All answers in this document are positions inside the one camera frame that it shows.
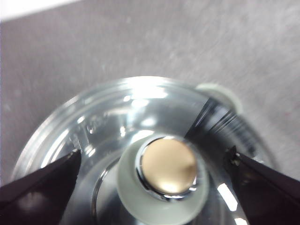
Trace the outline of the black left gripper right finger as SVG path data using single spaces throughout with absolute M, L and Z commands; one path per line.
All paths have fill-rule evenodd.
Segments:
M 298 225 L 300 182 L 237 151 L 225 151 L 224 168 L 251 225 Z

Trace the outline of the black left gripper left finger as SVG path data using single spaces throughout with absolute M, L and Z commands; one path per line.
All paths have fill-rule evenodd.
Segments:
M 2 225 L 57 225 L 75 188 L 80 150 L 0 188 Z

